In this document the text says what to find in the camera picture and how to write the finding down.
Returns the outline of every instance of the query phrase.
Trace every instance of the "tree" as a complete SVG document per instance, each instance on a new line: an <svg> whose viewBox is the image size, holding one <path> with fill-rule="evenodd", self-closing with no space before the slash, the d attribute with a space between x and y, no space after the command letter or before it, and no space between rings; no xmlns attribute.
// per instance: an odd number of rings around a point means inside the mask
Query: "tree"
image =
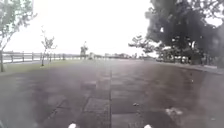
<svg viewBox="0 0 224 128"><path fill-rule="evenodd" d="M144 39L141 35L133 37L132 43L129 43L128 46L142 48L145 53L151 53L155 50L155 47L150 44L150 40Z"/></svg>
<svg viewBox="0 0 224 128"><path fill-rule="evenodd" d="M87 50L88 50L88 47L86 46L86 41L85 41L84 45L81 47L81 53L80 53L81 57L86 58L86 51Z"/></svg>
<svg viewBox="0 0 224 128"><path fill-rule="evenodd" d="M43 28L42 28L42 36L43 36L43 41L41 41L41 43L44 46L44 53L42 54L42 57L41 57L42 58L41 66L44 66L44 57L45 57L46 51L48 49L55 49L57 46L54 46L54 37L48 38L46 36L46 31L43 30Z"/></svg>
<svg viewBox="0 0 224 128"><path fill-rule="evenodd" d="M31 0L2 0L0 1L0 61L1 72L4 72L3 51L14 33L20 26L28 26L33 14Z"/></svg>
<svg viewBox="0 0 224 128"><path fill-rule="evenodd" d="M217 28L205 20L222 13L223 1L151 0L151 3L153 7L146 12L146 18L150 20L147 39L176 49L170 53L181 58L192 58L198 53L215 55L216 49L212 46L213 40L219 39Z"/></svg>

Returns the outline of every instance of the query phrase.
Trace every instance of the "overcast sky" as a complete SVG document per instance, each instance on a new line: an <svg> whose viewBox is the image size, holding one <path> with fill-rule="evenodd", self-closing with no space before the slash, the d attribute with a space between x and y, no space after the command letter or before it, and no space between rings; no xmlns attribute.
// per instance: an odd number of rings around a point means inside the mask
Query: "overcast sky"
<svg viewBox="0 0 224 128"><path fill-rule="evenodd" d="M34 0L38 17L16 33L6 50L40 52L41 26L55 36L57 52L80 53L87 41L89 52L140 53L129 48L136 35L145 35L149 0Z"/></svg>

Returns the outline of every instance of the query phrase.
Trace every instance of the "sidewalk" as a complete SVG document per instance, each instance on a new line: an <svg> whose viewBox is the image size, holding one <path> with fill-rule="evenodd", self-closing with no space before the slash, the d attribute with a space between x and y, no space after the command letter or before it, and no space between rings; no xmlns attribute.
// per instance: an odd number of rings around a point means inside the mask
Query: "sidewalk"
<svg viewBox="0 0 224 128"><path fill-rule="evenodd" d="M223 75L224 74L224 69L217 68L215 66L209 66L209 65L189 65L189 64L179 64L179 63L159 63L159 64L165 64L165 65L170 65L170 66L177 66L181 68L186 68L186 69L194 69L194 70L199 70L199 71L204 71L204 72L209 72L209 73L214 73L218 75Z"/></svg>

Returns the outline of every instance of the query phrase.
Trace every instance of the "grass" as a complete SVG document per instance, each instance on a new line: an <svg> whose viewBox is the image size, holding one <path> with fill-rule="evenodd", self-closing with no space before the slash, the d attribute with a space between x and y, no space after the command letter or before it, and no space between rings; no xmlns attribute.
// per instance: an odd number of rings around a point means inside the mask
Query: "grass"
<svg viewBox="0 0 224 128"><path fill-rule="evenodd" d="M26 72L30 70L42 70L47 68L65 66L68 64L72 64L75 60L58 60L52 61L51 63L45 63L42 67L40 62L36 63L21 63L21 64L4 64L5 72L6 73L17 73L17 72Z"/></svg>

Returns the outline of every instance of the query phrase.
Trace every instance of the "wet pavement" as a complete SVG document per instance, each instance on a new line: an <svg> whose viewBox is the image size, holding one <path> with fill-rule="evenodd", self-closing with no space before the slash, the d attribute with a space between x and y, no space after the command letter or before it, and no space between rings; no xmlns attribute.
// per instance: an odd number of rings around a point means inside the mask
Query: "wet pavement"
<svg viewBox="0 0 224 128"><path fill-rule="evenodd" d="M223 81L149 61L74 62L1 76L0 120L6 128L218 128Z"/></svg>

